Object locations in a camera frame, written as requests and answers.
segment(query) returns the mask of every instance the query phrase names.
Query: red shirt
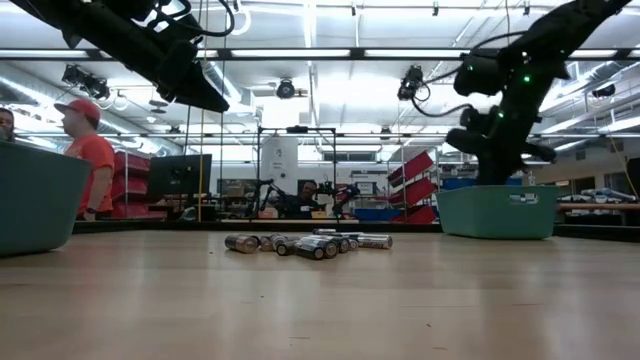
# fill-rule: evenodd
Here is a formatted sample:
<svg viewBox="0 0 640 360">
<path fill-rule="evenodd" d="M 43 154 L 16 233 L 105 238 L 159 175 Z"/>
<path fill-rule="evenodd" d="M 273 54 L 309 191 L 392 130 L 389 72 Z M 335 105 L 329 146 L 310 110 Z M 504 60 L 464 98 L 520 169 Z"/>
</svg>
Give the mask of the red shirt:
<svg viewBox="0 0 640 360">
<path fill-rule="evenodd" d="M 113 174 L 115 168 L 115 154 L 113 147 L 104 138 L 98 135 L 87 135 L 73 141 L 73 144 L 64 153 L 67 156 L 73 156 L 79 159 L 87 160 L 91 163 L 91 173 L 89 174 L 89 181 L 84 188 L 84 194 L 82 195 L 82 202 L 78 209 L 78 214 L 84 213 L 89 203 L 89 196 L 91 193 L 91 185 L 93 184 L 93 172 L 102 169 L 110 168 Z M 98 212 L 111 211 L 113 205 L 111 203 L 111 182 L 107 192 L 100 203 L 100 206 L 96 209 Z"/>
</svg>

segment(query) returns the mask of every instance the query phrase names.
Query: man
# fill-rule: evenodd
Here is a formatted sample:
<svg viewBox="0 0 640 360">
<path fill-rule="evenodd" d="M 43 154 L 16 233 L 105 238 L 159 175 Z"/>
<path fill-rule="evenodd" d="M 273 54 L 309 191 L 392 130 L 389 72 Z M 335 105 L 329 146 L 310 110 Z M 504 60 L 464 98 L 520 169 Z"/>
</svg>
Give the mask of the man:
<svg viewBox="0 0 640 360">
<path fill-rule="evenodd" d="M 14 142 L 15 119 L 9 109 L 0 108 L 0 141 Z"/>
<path fill-rule="evenodd" d="M 317 188 L 315 182 L 307 181 L 302 186 L 298 196 L 288 195 L 285 217 L 289 219 L 311 219 L 311 211 L 320 207 L 320 204 L 313 200 L 313 195 L 315 195 Z"/>
<path fill-rule="evenodd" d="M 100 110 L 94 103 L 85 99 L 74 100 L 68 105 L 54 106 L 64 114 L 64 132 L 73 139 L 65 155 L 91 163 L 91 173 L 84 189 L 77 219 L 95 221 L 109 217 L 113 210 L 111 184 L 115 154 L 111 144 L 98 136 Z"/>
</svg>

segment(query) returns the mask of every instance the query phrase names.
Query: battery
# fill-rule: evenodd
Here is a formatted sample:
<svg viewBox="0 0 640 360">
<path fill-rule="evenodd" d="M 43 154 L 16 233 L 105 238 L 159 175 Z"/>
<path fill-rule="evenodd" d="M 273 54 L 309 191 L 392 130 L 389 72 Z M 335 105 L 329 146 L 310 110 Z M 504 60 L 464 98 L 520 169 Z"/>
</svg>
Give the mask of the battery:
<svg viewBox="0 0 640 360">
<path fill-rule="evenodd" d="M 274 249 L 277 248 L 278 245 L 280 245 L 280 244 L 284 244 L 286 242 L 289 242 L 286 236 L 280 235 L 280 234 L 273 234 L 273 235 L 271 235 L 270 239 L 271 239 L 271 243 L 273 244 L 273 248 Z"/>
<path fill-rule="evenodd" d="M 330 235 L 336 232 L 336 229 L 313 229 L 312 231 L 314 235 Z"/>
<path fill-rule="evenodd" d="M 224 239 L 224 245 L 243 254 L 253 254 L 258 249 L 258 238 L 249 235 L 229 235 Z"/>
<path fill-rule="evenodd" d="M 318 245 L 311 243 L 297 242 L 293 243 L 295 254 L 311 260 L 324 259 L 324 250 Z"/>
<path fill-rule="evenodd" d="M 393 238 L 389 235 L 362 234 L 358 236 L 358 244 L 361 248 L 391 249 Z"/>
<path fill-rule="evenodd" d="M 347 238 L 334 235 L 310 235 L 308 237 L 331 241 L 332 243 L 336 244 L 336 246 L 338 247 L 338 252 L 340 252 L 341 254 L 349 252 L 349 239 Z"/>
<path fill-rule="evenodd" d="M 276 246 L 276 253 L 280 256 L 290 256 L 296 252 L 295 242 L 282 242 Z"/>
<path fill-rule="evenodd" d="M 356 251 L 358 247 L 360 247 L 358 240 L 349 239 L 349 251 Z"/>
<path fill-rule="evenodd" d="M 311 244 L 322 248 L 325 259 L 333 259 L 338 256 L 338 246 L 331 240 L 308 236 L 300 239 L 299 243 Z"/>
<path fill-rule="evenodd" d="M 260 237 L 260 250 L 262 251 L 273 251 L 273 243 L 271 242 L 271 238 L 269 236 L 261 236 Z"/>
</svg>

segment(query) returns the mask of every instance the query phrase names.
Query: red storage rack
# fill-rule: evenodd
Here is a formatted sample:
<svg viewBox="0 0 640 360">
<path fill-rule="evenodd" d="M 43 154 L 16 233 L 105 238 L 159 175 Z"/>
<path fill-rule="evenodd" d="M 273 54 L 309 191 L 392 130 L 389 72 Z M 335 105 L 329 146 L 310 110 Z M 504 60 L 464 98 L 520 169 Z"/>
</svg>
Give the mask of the red storage rack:
<svg viewBox="0 0 640 360">
<path fill-rule="evenodd" d="M 407 217 L 404 214 L 393 218 L 393 222 L 408 224 L 430 224 L 436 219 L 436 214 L 430 205 L 418 205 L 407 210 Z"/>
<path fill-rule="evenodd" d="M 115 173 L 111 187 L 112 218 L 162 219 L 166 217 L 166 212 L 150 212 L 148 208 L 150 201 L 146 195 L 150 165 L 149 159 L 122 151 L 116 153 Z"/>
<path fill-rule="evenodd" d="M 395 169 L 389 176 L 387 176 L 387 179 L 392 187 L 397 187 L 428 170 L 432 165 L 433 160 L 431 160 L 431 157 L 426 151 L 423 151 L 413 159 L 407 161 L 403 166 Z"/>
<path fill-rule="evenodd" d="M 436 186 L 431 183 L 429 177 L 424 173 L 433 165 L 433 160 L 426 149 L 420 151 L 415 157 L 394 170 L 387 178 L 391 187 L 402 186 L 389 197 L 389 205 L 395 208 L 405 208 L 403 214 L 397 216 L 392 221 L 406 222 L 410 224 L 429 224 L 436 219 L 436 215 L 430 205 L 418 205 L 421 200 L 428 198 L 436 191 Z M 416 179 L 420 174 L 422 178 L 407 184 L 408 181 Z"/>
<path fill-rule="evenodd" d="M 406 204 L 404 202 L 405 191 L 407 192 Z M 433 194 L 434 191 L 436 191 L 436 187 L 431 183 L 429 178 L 420 179 L 391 195 L 389 197 L 389 205 L 393 207 L 413 206 L 417 204 L 418 201 Z"/>
</svg>

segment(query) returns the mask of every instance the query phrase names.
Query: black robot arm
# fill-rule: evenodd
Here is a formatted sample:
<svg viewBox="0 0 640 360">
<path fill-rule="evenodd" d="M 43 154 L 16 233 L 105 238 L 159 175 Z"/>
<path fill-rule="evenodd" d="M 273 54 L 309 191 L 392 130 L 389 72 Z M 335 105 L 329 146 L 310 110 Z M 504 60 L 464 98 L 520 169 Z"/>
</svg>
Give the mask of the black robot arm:
<svg viewBox="0 0 640 360">
<path fill-rule="evenodd" d="M 534 152 L 555 158 L 552 149 L 528 144 L 527 137 L 538 109 L 555 78 L 568 78 L 565 61 L 609 17 L 630 0 L 576 0 L 552 10 L 524 33 L 506 34 L 477 45 L 464 57 L 454 82 L 463 96 L 495 95 L 500 105 L 488 114 L 466 110 L 464 129 L 453 129 L 446 141 L 458 150 L 476 155 L 479 185 L 503 185 L 524 167 L 521 154 Z M 499 51 L 480 46 L 506 36 L 522 35 Z"/>
</svg>

